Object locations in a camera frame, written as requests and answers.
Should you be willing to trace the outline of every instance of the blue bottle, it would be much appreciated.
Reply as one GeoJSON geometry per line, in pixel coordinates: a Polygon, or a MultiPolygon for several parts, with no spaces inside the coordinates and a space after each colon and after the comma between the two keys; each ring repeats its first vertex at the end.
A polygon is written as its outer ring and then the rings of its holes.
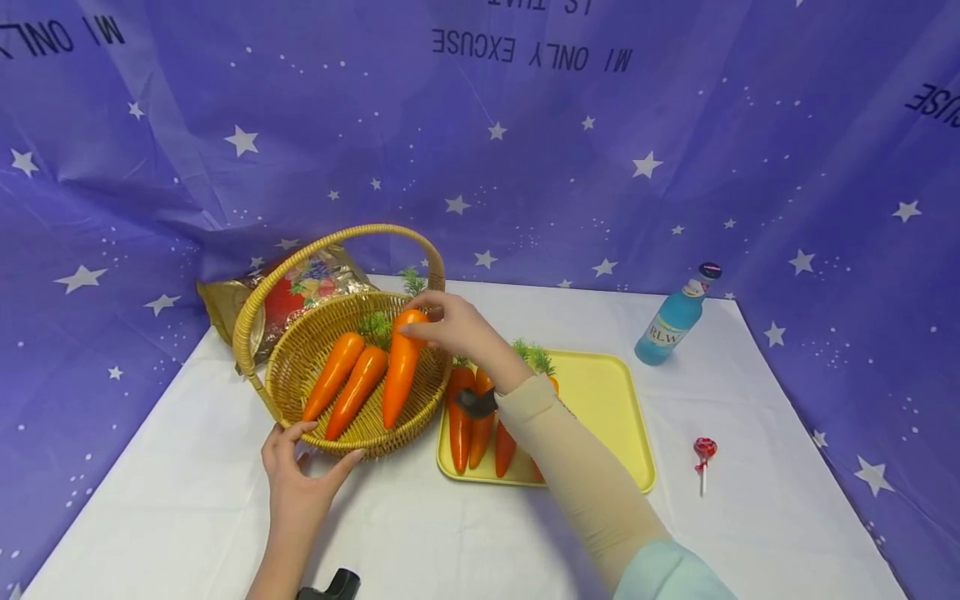
{"type": "Polygon", "coordinates": [[[700,265],[699,274],[688,281],[683,290],[664,300],[646,333],[634,346],[636,357],[652,366],[665,361],[686,332],[700,321],[707,290],[720,275],[722,271],[718,265],[705,262],[700,265]]]}

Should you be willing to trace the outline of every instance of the beige sleeve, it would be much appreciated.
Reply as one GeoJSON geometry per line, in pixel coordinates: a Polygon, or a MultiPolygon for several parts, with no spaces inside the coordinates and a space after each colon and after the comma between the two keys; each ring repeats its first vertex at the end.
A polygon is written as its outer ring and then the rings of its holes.
{"type": "Polygon", "coordinates": [[[634,478],[566,410],[545,376],[527,379],[506,396],[497,395],[497,404],[504,427],[537,461],[612,593],[640,547],[669,540],[670,534],[634,478]]]}

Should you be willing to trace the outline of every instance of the fabric backdrop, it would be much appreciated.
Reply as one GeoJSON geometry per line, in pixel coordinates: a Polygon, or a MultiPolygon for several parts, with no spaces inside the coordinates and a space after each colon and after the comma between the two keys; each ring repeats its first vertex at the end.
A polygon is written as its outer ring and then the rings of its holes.
{"type": "Polygon", "coordinates": [[[196,278],[370,222],[451,278],[720,263],[905,589],[960,588],[957,3],[0,4],[0,589],[208,327],[196,278]]]}

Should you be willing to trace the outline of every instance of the basket handle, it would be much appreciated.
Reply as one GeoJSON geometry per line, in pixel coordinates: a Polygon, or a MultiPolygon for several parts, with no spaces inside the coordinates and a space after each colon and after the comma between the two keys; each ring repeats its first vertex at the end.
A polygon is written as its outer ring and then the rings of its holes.
{"type": "MultiPolygon", "coordinates": [[[[253,384],[253,388],[264,399],[268,399],[267,390],[264,388],[263,382],[260,381],[260,378],[256,374],[255,364],[253,363],[253,355],[250,349],[250,334],[253,330],[253,319],[256,317],[256,312],[261,306],[263,306],[267,295],[270,294],[271,290],[274,289],[274,286],[277,285],[280,279],[283,278],[288,271],[300,264],[310,254],[320,251],[331,244],[339,244],[349,240],[350,238],[368,235],[370,233],[396,233],[397,235],[408,237],[420,244],[426,251],[427,273],[429,274],[427,278],[427,287],[431,290],[444,290],[444,261],[440,258],[440,253],[437,252],[437,249],[434,248],[433,244],[431,244],[430,241],[425,237],[416,231],[413,231],[412,229],[401,227],[399,225],[376,224],[361,225],[355,228],[346,228],[342,231],[331,233],[326,237],[322,237],[316,242],[308,244],[307,246],[299,249],[289,258],[284,260],[282,264],[270,271],[270,274],[264,277],[263,281],[261,281],[260,284],[253,289],[250,296],[247,298],[247,301],[244,302],[243,307],[240,309],[240,314],[237,315],[236,324],[233,326],[233,357],[240,366],[240,370],[250,380],[251,384],[253,384]]],[[[279,421],[280,415],[276,414],[273,415],[273,417],[274,420],[279,421]]]]}

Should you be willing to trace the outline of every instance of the hand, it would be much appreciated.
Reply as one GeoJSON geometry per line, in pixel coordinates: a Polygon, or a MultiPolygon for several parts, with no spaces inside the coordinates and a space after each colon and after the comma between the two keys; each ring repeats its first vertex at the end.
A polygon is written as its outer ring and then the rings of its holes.
{"type": "Polygon", "coordinates": [[[426,340],[457,356],[466,356],[490,376],[501,394],[509,394],[533,376],[530,366],[514,352],[483,315],[459,296],[427,290],[407,308],[436,307],[427,313],[432,323],[404,325],[400,333],[426,340]]]}
{"type": "Polygon", "coordinates": [[[275,425],[260,450],[270,481],[271,535],[304,536],[312,542],[330,510],[333,496],[366,452],[350,452],[323,477],[304,475],[301,470],[310,455],[294,460],[294,449],[300,436],[316,426],[316,422],[299,422],[283,431],[275,425]]]}

